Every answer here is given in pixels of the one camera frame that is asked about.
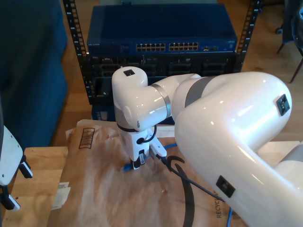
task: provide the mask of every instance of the black cable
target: black cable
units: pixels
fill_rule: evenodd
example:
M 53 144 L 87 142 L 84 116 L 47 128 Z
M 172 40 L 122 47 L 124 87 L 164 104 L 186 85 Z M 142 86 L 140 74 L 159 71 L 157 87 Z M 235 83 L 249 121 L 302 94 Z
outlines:
M 185 180 L 185 181 L 191 183 L 192 185 L 194 185 L 194 186 L 196 186 L 197 188 L 201 189 L 202 191 L 204 191 L 205 193 L 209 194 L 210 196 L 213 196 L 215 199 L 224 202 L 224 200 L 223 200 L 221 197 L 219 197 L 219 196 L 213 194 L 212 192 L 208 191 L 206 188 L 204 188 L 204 187 L 202 187 L 201 185 L 197 184 L 196 182 L 194 182 L 194 181 L 188 179 L 187 177 L 184 177 L 184 176 L 181 175 L 179 172 L 177 172 L 176 170 L 174 170 L 174 169 L 170 166 L 170 164 L 169 164 L 169 165 L 167 164 L 167 159 L 166 159 L 166 158 L 160 157 L 160 156 L 158 156 L 158 155 L 156 155 L 156 157 L 158 157 L 158 158 L 162 161 L 162 163 L 167 167 L 167 169 L 169 169 L 169 171 L 173 172 L 173 173 L 174 173 L 175 175 L 177 175 L 178 177 L 180 177 L 180 178 L 182 178 L 183 180 Z
M 2 144 L 3 144 L 3 135 L 4 135 L 4 120 L 3 120 L 2 102 L 0 96 L 0 159 L 1 159 Z
M 155 138 L 157 133 L 157 125 L 154 126 L 153 135 L 148 140 L 143 140 L 142 143 L 148 143 L 152 141 L 153 138 Z
M 179 176 L 180 178 L 182 178 L 183 180 L 190 182 L 191 184 L 193 184 L 193 185 L 196 186 L 197 188 L 201 189 L 201 190 L 204 191 L 205 193 L 209 194 L 210 196 L 213 196 L 215 199 L 224 202 L 224 200 L 223 200 L 221 197 L 219 197 L 219 196 L 213 194 L 212 192 L 208 191 L 206 188 L 204 188 L 204 187 L 202 187 L 201 185 L 197 184 L 196 182 L 194 182 L 194 181 L 188 179 L 187 177 L 184 177 L 183 175 L 181 175 L 180 173 L 178 173 L 178 172 L 177 172 L 176 170 L 174 170 L 173 168 L 170 168 L 170 170 L 171 170 L 174 174 L 176 174 L 177 176 Z

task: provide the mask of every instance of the cardboard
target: cardboard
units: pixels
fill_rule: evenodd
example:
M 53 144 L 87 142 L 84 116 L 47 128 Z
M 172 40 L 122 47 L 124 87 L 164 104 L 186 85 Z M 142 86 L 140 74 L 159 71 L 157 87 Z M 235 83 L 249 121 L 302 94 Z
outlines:
M 220 227 L 229 206 L 170 172 L 151 158 L 138 170 L 123 172 L 130 162 L 116 130 L 81 125 L 69 131 L 69 154 L 60 182 L 69 182 L 65 204 L 52 210 L 49 227 Z M 174 138 L 160 138 L 163 145 Z M 177 147 L 168 156 L 184 158 Z M 188 178 L 213 191 L 188 163 L 178 163 Z M 233 227 L 246 224 L 237 214 Z

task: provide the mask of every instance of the blue panel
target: blue panel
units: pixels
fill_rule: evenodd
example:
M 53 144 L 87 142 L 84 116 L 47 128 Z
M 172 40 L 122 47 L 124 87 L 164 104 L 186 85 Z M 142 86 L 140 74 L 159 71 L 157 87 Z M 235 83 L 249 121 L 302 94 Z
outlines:
M 87 43 L 92 56 L 233 52 L 237 36 L 221 4 L 96 6 Z

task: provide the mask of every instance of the wooden table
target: wooden table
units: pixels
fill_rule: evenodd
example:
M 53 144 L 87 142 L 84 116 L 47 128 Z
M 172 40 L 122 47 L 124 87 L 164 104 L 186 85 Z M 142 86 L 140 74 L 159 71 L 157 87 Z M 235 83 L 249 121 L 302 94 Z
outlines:
M 33 172 L 25 179 L 18 171 L 11 195 L 20 204 L 18 212 L 5 211 L 4 227 L 45 227 L 55 199 L 67 147 L 27 148 L 25 155 Z

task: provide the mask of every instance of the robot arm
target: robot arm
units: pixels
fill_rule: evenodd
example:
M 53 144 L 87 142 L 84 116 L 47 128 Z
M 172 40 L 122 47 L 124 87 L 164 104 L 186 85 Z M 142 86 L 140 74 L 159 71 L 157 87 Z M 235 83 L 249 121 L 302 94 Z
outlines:
M 123 143 L 126 134 L 138 135 L 169 115 L 165 95 L 160 97 L 161 92 L 155 89 L 160 86 L 170 100 L 179 150 L 249 226 L 302 225 L 300 205 L 303 203 L 303 180 L 300 173 L 303 170 L 303 145 L 294 148 L 275 169 L 255 153 L 273 139 L 289 119 L 292 99 L 281 80 L 259 72 L 211 78 L 191 74 L 169 77 L 157 82 L 156 86 L 146 88 L 147 78 L 144 74 L 141 77 L 142 86 L 139 80 L 131 85 L 124 83 L 117 86 L 118 74 L 123 70 L 139 74 L 142 71 L 129 67 L 113 75 L 115 107 L 126 115 L 128 127 L 139 131 L 120 131 L 123 147 L 128 154 L 135 153 L 135 150 L 129 153 L 129 147 Z M 174 77 L 182 79 L 170 84 L 169 79 L 173 81 Z M 135 101 L 136 95 L 126 94 L 128 89 L 135 91 L 136 95 L 144 94 L 141 102 L 148 111 L 136 109 L 140 102 Z M 157 102 L 155 94 L 150 95 L 149 92 L 158 94 L 161 105 L 153 103 Z M 132 107 L 129 108 L 131 114 L 125 110 L 126 106 Z M 155 114 L 156 118 L 151 117 L 153 111 L 160 111 L 158 108 L 163 108 L 161 114 Z M 143 122 L 142 119 L 144 123 L 140 125 L 144 127 L 136 127 L 138 121 Z

